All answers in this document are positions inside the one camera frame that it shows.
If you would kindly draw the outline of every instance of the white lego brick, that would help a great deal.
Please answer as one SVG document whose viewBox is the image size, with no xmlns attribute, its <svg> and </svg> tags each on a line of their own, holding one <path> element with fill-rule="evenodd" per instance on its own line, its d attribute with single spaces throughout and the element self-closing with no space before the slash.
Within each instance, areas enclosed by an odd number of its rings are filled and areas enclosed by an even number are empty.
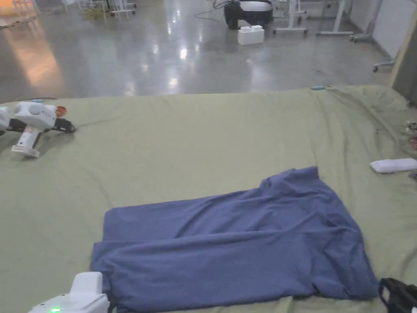
<svg viewBox="0 0 417 313">
<path fill-rule="evenodd" d="M 241 45 L 250 45 L 254 43 L 264 42 L 265 30 L 260 25 L 254 25 L 252 27 L 241 27 L 237 40 Z"/>
</svg>

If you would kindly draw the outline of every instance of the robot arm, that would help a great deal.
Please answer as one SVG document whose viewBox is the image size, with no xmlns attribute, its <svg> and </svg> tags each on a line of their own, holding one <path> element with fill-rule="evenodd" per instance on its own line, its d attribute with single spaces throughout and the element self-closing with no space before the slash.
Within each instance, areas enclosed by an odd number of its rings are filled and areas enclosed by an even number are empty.
<svg viewBox="0 0 417 313">
<path fill-rule="evenodd" d="M 42 302 L 29 313 L 107 313 L 110 303 L 102 292 L 103 276 L 100 272 L 79 273 L 70 293 Z"/>
<path fill-rule="evenodd" d="M 38 157 L 39 151 L 34 148 L 42 133 L 56 130 L 73 133 L 75 127 L 66 119 L 59 118 L 65 114 L 65 108 L 58 110 L 56 106 L 35 102 L 19 102 L 15 109 L 15 119 L 10 118 L 7 107 L 0 108 L 0 135 L 6 131 L 22 133 L 17 145 L 12 147 L 26 157 Z"/>
</svg>

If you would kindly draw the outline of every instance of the green bedsheet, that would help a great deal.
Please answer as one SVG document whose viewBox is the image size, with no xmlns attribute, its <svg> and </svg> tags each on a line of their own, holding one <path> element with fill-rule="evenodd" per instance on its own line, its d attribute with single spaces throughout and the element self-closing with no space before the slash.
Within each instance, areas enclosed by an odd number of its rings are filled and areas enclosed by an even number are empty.
<svg viewBox="0 0 417 313">
<path fill-rule="evenodd" d="M 417 283 L 416 182 L 407 173 L 381 175 L 369 167 L 416 155 L 404 124 L 417 121 L 417 110 L 387 87 L 53 104 L 67 107 L 78 130 L 45 134 L 39 159 L 11 153 L 19 134 L 0 137 L 2 312 L 28 312 L 69 292 L 74 276 L 88 270 L 112 207 L 249 189 L 311 165 L 360 225 L 377 277 Z M 201 311 L 382 310 L 378 300 L 312 297 Z"/>
</svg>

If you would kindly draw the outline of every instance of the white wall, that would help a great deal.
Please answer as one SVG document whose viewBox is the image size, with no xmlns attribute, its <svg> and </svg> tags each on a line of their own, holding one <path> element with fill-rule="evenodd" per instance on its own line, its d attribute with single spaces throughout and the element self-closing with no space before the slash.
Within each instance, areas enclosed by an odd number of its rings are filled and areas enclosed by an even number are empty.
<svg viewBox="0 0 417 313">
<path fill-rule="evenodd" d="M 382 1 L 373 37 L 393 58 L 405 40 L 415 8 L 410 0 Z"/>
<path fill-rule="evenodd" d="M 417 0 L 382 0 L 373 37 L 393 58 L 407 35 Z M 350 19 L 362 31 L 371 23 L 378 0 L 354 0 Z"/>
<path fill-rule="evenodd" d="M 372 16 L 375 12 L 377 2 L 378 0 L 354 0 L 354 5 L 352 8 L 350 19 L 362 31 L 366 31 L 369 23 L 371 22 Z"/>
</svg>

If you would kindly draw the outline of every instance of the wrinkled fabric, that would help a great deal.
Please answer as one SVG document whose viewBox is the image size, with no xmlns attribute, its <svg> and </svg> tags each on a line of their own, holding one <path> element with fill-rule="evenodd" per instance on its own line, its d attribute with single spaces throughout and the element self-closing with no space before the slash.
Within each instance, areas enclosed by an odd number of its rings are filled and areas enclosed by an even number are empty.
<svg viewBox="0 0 417 313">
<path fill-rule="evenodd" d="M 259 188 L 120 207 L 91 270 L 121 311 L 157 312 L 321 295 L 377 296 L 361 231 L 317 167 Z"/>
</svg>

